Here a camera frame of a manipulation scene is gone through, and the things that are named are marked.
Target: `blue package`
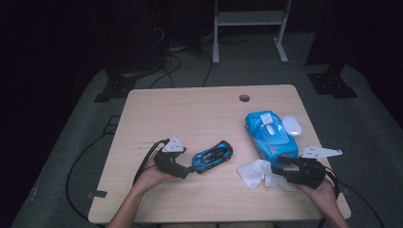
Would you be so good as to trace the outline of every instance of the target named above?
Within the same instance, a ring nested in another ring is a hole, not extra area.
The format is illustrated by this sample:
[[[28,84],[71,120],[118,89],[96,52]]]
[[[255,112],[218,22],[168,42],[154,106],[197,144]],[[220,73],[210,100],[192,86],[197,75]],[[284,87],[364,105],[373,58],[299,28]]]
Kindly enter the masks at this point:
[[[298,158],[296,141],[287,134],[276,113],[270,110],[252,112],[246,116],[245,121],[249,136],[263,160],[282,167],[283,164],[277,161],[278,156]]]

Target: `hole in table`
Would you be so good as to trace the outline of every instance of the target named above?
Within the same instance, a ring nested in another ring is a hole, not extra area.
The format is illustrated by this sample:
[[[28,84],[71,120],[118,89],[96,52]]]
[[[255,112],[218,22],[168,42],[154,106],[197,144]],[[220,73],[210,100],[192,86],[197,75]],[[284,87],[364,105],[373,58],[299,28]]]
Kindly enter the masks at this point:
[[[251,100],[251,98],[248,95],[246,95],[246,94],[240,95],[240,101],[249,102],[250,100]]]

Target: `dark background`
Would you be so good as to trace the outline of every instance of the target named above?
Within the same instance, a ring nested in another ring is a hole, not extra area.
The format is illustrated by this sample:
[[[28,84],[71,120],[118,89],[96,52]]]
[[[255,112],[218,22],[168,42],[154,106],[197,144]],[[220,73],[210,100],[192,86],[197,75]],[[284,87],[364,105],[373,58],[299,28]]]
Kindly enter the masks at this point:
[[[239,10],[284,4],[238,3]],[[213,1],[7,0],[0,10],[0,220],[9,226],[92,77],[106,67],[161,67],[169,44],[156,45],[154,27],[163,28],[168,41],[199,45],[212,32]],[[317,31],[307,64],[342,58],[403,125],[401,11],[398,1],[294,1],[286,32]]]

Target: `gray carpet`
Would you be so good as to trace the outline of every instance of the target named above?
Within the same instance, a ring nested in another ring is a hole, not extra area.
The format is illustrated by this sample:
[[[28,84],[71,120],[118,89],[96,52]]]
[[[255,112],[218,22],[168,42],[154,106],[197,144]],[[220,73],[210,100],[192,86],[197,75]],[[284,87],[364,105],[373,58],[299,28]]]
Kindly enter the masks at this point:
[[[279,61],[273,37],[274,34],[250,35],[247,42],[221,45],[221,63],[212,66],[205,86],[294,85],[322,146],[344,152],[340,157],[330,158],[340,180],[350,184],[372,204],[386,227],[401,227],[402,129],[372,93],[365,78],[350,66],[344,67],[341,76],[358,98],[335,99],[316,94],[307,73],[324,72],[327,66],[304,65],[313,33],[285,34],[283,44],[290,60],[287,65]],[[211,45],[203,49],[211,56]],[[173,86],[202,86],[210,67],[206,54],[189,50],[175,55],[181,58],[182,65],[171,74]],[[178,59],[168,57],[165,65],[170,70],[178,63]],[[164,72],[160,71],[144,77],[136,88],[149,88],[162,75]],[[94,103],[106,81],[103,70],[94,75],[12,227],[95,227],[69,206],[66,183],[70,167],[89,144],[102,136],[110,116],[121,115],[123,111],[125,99]],[[165,77],[153,87],[171,86],[171,81]],[[113,135],[106,135],[93,144],[71,172],[70,199],[85,216],[112,140]],[[342,190],[352,210],[348,219],[351,226],[379,227],[363,201],[345,188]],[[317,221],[278,221],[277,226],[316,227]]]

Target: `white cloth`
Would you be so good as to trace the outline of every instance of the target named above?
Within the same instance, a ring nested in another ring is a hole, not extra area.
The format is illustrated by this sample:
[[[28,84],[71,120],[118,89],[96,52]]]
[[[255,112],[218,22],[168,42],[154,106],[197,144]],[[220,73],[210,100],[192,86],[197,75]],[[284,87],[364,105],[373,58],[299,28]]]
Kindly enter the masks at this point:
[[[266,160],[249,162],[240,168],[238,173],[249,189],[254,189],[264,180],[266,187],[280,187],[286,191],[296,191],[296,187],[279,175],[272,173],[271,163]]]

